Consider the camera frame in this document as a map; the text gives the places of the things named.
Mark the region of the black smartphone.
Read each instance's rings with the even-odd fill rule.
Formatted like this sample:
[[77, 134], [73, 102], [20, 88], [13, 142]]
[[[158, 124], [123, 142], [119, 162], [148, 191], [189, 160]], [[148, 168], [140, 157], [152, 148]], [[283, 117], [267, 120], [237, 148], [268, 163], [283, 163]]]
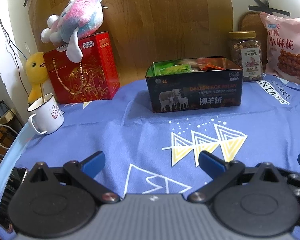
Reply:
[[15, 192], [23, 183], [29, 170], [24, 167], [14, 167], [6, 183], [1, 201], [0, 201], [0, 227], [7, 233], [13, 232], [13, 226], [8, 217], [8, 205], [11, 202]]

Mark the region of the white enamel mug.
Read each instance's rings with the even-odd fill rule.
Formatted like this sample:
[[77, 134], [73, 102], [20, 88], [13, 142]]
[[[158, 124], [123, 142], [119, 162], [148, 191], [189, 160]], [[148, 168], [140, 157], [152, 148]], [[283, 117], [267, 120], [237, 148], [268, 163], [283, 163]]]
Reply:
[[53, 93], [37, 99], [27, 111], [30, 113], [28, 123], [37, 135], [52, 134], [64, 123], [63, 112]]

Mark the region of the black tin box sheep print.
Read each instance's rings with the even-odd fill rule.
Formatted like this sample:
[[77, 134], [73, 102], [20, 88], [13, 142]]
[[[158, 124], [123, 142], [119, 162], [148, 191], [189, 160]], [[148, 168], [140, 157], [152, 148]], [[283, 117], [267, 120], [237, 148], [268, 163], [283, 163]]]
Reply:
[[[154, 66], [189, 64], [191, 73], [155, 76]], [[201, 71], [213, 64], [225, 70]], [[146, 82], [154, 113], [238, 106], [241, 103], [243, 69], [225, 57], [204, 57], [153, 62]]]

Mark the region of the red gift box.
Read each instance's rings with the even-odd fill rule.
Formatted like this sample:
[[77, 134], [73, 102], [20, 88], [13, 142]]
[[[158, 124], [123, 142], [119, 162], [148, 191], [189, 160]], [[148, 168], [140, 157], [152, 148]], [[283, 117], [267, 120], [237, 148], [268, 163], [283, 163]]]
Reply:
[[108, 32], [79, 40], [83, 57], [71, 62], [66, 48], [43, 55], [55, 97], [60, 104], [112, 99], [120, 87]]

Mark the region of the orange snack packet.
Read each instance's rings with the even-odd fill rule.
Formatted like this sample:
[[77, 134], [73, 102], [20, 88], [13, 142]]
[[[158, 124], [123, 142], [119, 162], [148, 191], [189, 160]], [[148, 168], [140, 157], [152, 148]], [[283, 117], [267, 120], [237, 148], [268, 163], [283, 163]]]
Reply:
[[199, 67], [201, 71], [211, 71], [211, 70], [225, 70], [223, 67], [219, 67], [213, 64], [206, 64]]

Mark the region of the yellow duck plush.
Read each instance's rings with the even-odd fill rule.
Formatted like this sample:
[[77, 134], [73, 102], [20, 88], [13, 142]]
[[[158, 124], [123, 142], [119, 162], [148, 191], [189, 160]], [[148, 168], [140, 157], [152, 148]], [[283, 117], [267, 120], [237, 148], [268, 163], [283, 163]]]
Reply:
[[25, 63], [26, 76], [31, 84], [28, 104], [34, 103], [44, 94], [44, 83], [49, 79], [43, 52], [37, 52], [31, 55]]

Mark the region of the green snack packet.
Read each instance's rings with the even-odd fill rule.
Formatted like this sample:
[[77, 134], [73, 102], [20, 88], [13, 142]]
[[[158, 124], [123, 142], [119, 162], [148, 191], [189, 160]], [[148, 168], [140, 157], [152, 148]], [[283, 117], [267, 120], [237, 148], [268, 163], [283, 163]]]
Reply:
[[185, 74], [191, 72], [192, 72], [192, 67], [189, 64], [168, 63], [162, 66], [158, 66], [158, 65], [154, 66], [155, 76]]

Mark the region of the peanut jar gold lid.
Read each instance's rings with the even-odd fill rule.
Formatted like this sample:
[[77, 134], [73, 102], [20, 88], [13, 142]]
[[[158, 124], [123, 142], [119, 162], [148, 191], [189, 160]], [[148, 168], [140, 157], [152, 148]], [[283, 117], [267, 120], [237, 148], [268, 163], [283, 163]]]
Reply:
[[262, 50], [255, 31], [231, 31], [229, 48], [232, 62], [243, 69], [243, 82], [263, 79]]

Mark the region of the pink snack bag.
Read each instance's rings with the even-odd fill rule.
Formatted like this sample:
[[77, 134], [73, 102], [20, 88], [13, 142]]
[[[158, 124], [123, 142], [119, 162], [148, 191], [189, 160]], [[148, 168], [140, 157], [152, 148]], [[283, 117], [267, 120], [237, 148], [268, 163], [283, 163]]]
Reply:
[[267, 30], [266, 73], [300, 84], [300, 18], [260, 13]]

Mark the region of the wooden cutting board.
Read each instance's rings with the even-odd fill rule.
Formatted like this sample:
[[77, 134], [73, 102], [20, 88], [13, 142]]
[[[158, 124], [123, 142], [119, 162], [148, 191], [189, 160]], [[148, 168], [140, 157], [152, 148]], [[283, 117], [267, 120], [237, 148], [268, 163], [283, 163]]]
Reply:
[[245, 13], [239, 21], [238, 29], [240, 31], [254, 31], [256, 33], [257, 39], [261, 42], [262, 53], [266, 55], [268, 33], [260, 19], [259, 13]]

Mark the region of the pink blue plush toy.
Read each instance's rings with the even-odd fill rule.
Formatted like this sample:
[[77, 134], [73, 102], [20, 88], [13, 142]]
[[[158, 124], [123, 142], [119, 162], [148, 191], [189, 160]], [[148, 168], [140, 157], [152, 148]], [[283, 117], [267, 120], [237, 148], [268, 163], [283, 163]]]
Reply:
[[47, 28], [40, 35], [43, 43], [67, 44], [66, 55], [79, 63], [83, 53], [78, 41], [95, 33], [103, 23], [103, 0], [70, 0], [62, 13], [47, 19]]

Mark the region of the large wooden panel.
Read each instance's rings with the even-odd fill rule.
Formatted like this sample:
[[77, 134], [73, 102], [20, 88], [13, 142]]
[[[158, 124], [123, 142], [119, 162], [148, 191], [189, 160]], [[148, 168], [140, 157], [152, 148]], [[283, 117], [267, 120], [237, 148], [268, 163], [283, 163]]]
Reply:
[[[29, 18], [39, 51], [47, 18], [70, 0], [29, 0]], [[152, 62], [205, 56], [229, 56], [233, 29], [231, 0], [103, 0], [101, 31], [110, 34], [122, 85], [145, 77]]]

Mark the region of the black tape cross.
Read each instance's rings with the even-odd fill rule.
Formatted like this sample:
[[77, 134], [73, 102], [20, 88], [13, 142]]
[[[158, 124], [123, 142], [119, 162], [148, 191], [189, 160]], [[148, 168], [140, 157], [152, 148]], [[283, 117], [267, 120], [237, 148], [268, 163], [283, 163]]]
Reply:
[[257, 6], [249, 5], [248, 6], [249, 11], [266, 12], [271, 15], [273, 15], [274, 13], [277, 13], [280, 15], [288, 16], [288, 17], [291, 16], [291, 13], [288, 11], [271, 8], [268, 1], [265, 1], [265, 2], [262, 2], [261, 0], [253, 0], [253, 1], [257, 4]]

